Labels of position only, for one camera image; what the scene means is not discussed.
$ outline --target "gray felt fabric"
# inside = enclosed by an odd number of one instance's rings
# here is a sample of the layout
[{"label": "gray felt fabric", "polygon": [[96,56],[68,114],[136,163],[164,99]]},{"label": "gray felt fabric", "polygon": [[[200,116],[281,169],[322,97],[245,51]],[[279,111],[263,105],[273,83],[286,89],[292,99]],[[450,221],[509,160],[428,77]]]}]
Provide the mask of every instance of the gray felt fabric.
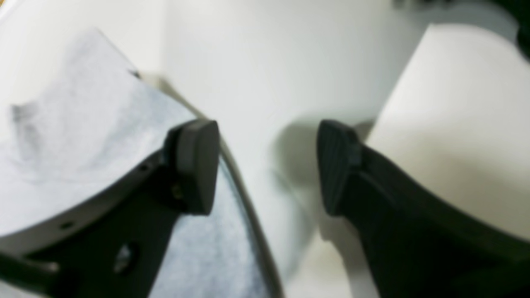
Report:
[{"label": "gray felt fabric", "polygon": [[[91,30],[40,96],[12,107],[12,136],[0,145],[0,236],[96,194],[195,117],[135,72]],[[240,200],[221,160],[213,211],[178,220],[152,298],[270,296]],[[31,296],[0,283],[2,298]]]}]

